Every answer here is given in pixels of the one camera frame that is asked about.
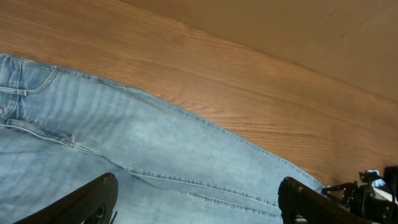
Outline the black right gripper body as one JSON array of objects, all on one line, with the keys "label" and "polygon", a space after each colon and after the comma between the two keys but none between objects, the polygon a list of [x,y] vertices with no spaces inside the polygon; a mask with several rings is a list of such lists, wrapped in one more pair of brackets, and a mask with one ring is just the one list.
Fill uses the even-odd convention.
[{"label": "black right gripper body", "polygon": [[361,182],[326,187],[322,194],[368,223],[397,223],[397,167],[366,170],[359,173]]}]

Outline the light blue denim jeans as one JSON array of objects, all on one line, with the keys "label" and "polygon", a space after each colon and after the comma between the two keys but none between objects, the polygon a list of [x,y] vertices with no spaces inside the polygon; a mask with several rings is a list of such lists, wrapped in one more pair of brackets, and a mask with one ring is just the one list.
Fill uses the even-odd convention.
[{"label": "light blue denim jeans", "polygon": [[143,91],[1,55],[1,222],[14,223],[105,172],[117,223],[281,223],[292,163]]}]

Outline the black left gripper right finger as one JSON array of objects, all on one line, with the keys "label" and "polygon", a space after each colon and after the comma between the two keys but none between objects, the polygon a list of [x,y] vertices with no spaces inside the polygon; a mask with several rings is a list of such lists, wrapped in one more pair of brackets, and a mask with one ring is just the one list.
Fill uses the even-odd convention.
[{"label": "black left gripper right finger", "polygon": [[293,177],[286,177],[278,189],[278,204],[284,223],[366,224],[373,217],[355,213],[349,206],[357,183],[333,186],[318,193]]}]

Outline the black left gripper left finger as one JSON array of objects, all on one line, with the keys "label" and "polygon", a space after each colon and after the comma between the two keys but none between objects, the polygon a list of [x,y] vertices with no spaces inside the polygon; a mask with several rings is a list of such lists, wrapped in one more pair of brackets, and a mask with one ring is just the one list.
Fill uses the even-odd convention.
[{"label": "black left gripper left finger", "polygon": [[118,180],[107,172],[16,224],[113,224],[117,200]]}]

